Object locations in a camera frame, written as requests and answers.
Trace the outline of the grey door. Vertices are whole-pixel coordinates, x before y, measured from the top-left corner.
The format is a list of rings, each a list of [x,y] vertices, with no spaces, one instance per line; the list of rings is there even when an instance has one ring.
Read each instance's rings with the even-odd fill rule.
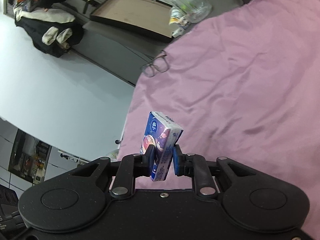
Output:
[[[84,25],[84,38],[74,51],[132,86],[137,83],[141,67],[167,47],[166,43],[91,21],[89,16],[94,7],[89,7],[83,14],[83,0],[67,0],[59,7],[74,14]]]

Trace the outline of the dark-framed eyeglasses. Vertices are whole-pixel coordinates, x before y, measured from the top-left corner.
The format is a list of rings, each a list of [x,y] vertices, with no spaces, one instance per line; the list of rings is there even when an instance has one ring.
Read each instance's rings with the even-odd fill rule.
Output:
[[[147,77],[154,77],[157,73],[164,73],[170,68],[167,61],[167,52],[161,50],[160,54],[157,55],[147,64],[141,67],[142,73]]]

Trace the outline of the blue tissue pack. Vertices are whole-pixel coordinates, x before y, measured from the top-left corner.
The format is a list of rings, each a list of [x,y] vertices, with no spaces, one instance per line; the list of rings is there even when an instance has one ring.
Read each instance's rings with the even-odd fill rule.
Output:
[[[162,112],[151,111],[146,124],[140,154],[145,154],[150,145],[154,146],[151,162],[152,181],[164,181],[169,172],[173,148],[183,128]]]

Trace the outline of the yellow-label jar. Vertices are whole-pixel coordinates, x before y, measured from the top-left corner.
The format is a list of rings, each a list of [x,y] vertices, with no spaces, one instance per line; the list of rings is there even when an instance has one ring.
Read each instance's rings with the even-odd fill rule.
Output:
[[[176,38],[181,36],[186,29],[190,26],[189,20],[175,7],[170,10],[169,28],[171,30],[172,37]]]

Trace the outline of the black framed cardboard tray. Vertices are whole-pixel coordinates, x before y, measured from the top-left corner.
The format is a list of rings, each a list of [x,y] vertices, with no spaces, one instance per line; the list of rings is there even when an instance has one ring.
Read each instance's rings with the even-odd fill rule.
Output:
[[[170,43],[171,9],[160,0],[105,0],[91,13],[90,20]]]

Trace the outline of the pink bed sheet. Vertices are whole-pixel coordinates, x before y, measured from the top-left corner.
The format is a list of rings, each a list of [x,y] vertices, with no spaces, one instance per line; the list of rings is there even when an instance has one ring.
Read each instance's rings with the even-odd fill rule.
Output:
[[[120,157],[160,111],[183,127],[184,153],[229,157],[319,203],[319,0],[252,0],[165,52],[169,70],[136,84]]]

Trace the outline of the clothes hanging on door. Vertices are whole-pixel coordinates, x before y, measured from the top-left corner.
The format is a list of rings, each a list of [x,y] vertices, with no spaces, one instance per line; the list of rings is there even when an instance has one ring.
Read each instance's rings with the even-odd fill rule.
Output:
[[[21,27],[39,51],[61,57],[81,42],[84,29],[76,17],[53,5],[67,0],[7,0],[15,25]]]

